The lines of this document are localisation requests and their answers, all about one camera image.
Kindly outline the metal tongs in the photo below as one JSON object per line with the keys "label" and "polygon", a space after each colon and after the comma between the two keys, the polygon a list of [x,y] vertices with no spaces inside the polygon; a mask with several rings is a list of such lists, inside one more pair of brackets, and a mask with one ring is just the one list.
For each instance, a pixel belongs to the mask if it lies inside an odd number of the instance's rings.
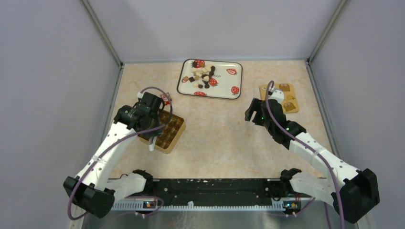
{"label": "metal tongs", "polygon": [[160,136],[161,136],[161,133],[158,133],[158,134],[156,134],[154,136],[151,136],[149,138],[149,141],[148,141],[148,149],[149,149],[149,151],[154,151],[155,146],[156,146],[156,142],[157,142],[157,140],[158,140],[158,138]]}

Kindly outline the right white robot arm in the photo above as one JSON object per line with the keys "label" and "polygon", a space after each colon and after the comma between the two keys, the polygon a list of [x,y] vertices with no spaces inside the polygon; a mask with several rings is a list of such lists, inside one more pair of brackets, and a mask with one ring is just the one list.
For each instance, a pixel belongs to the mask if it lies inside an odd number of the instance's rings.
{"label": "right white robot arm", "polygon": [[332,206],[343,219],[357,223],[380,202],[376,174],[347,164],[319,144],[304,127],[286,119],[281,90],[272,90],[267,100],[253,98],[245,120],[264,127],[272,139],[296,153],[324,175],[314,177],[299,169],[286,171],[280,191],[287,197],[307,194]]}

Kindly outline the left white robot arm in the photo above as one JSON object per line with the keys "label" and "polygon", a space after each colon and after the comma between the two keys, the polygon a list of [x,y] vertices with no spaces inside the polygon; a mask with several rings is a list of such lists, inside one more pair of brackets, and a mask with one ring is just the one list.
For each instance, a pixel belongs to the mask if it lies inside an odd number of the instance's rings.
{"label": "left white robot arm", "polygon": [[109,177],[126,148],[134,137],[146,135],[152,143],[161,134],[163,124],[159,115],[165,107],[161,97],[148,92],[139,92],[138,101],[118,109],[104,141],[85,167],[74,177],[67,177],[63,187],[69,196],[68,217],[72,206],[76,206],[98,218],[103,218],[113,205],[138,193],[148,197],[153,192],[153,184],[144,172],[133,172],[125,178],[110,181]]}

